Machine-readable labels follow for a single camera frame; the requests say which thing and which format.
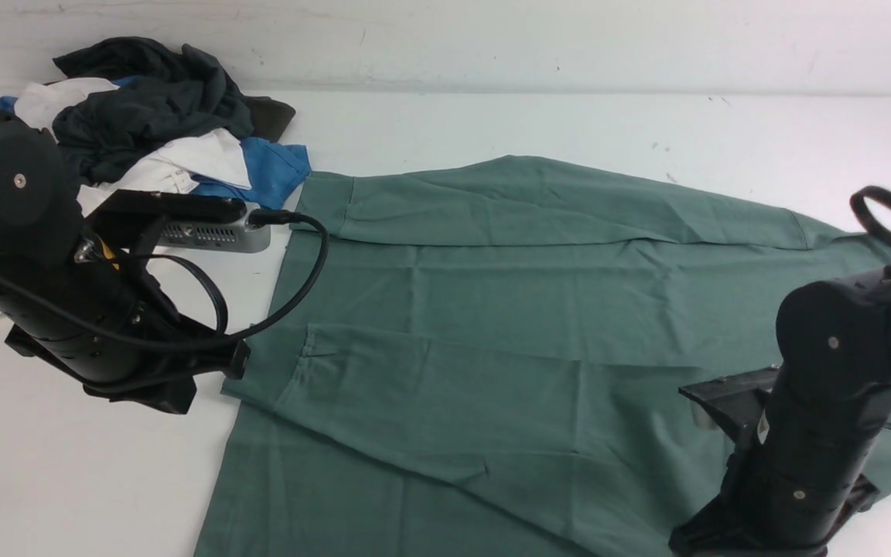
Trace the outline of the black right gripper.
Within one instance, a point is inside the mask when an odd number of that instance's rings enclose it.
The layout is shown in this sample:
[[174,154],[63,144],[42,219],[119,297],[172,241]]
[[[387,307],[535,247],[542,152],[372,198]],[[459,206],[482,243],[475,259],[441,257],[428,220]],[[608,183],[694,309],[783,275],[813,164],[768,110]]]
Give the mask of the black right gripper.
[[760,456],[738,449],[729,457],[718,496],[673,528],[674,556],[826,556],[839,529],[879,497],[862,473],[845,489],[806,489]]

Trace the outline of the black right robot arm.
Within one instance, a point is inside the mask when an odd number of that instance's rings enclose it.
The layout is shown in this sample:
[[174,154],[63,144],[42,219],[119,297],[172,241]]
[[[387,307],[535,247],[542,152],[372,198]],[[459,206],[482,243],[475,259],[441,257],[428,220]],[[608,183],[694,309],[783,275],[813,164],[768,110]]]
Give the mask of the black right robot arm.
[[824,556],[879,496],[862,471],[891,416],[891,265],[793,290],[777,344],[778,366],[679,389],[735,450],[675,556]]

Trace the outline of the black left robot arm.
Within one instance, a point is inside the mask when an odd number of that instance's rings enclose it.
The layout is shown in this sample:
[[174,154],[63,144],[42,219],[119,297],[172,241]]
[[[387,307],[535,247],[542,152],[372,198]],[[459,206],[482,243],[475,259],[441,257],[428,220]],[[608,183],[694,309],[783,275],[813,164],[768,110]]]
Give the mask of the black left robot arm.
[[59,148],[0,110],[0,313],[13,324],[6,344],[74,378],[85,394],[185,415],[195,377],[242,378],[250,348],[191,343],[225,336],[227,306],[205,286],[215,327],[182,314],[146,265],[179,203],[155,194],[114,195],[82,214],[77,181]]

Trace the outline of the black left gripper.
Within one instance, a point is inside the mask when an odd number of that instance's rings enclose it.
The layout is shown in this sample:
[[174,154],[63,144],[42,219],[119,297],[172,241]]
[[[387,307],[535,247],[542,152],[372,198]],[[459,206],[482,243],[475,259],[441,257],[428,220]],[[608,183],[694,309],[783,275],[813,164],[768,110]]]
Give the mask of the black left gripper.
[[13,322],[5,344],[24,357],[38,357],[74,378],[86,395],[134,402],[167,415],[186,415],[196,396],[194,378],[221,373],[242,378],[251,349],[240,340],[225,347],[167,354],[103,339],[46,311],[5,296]]

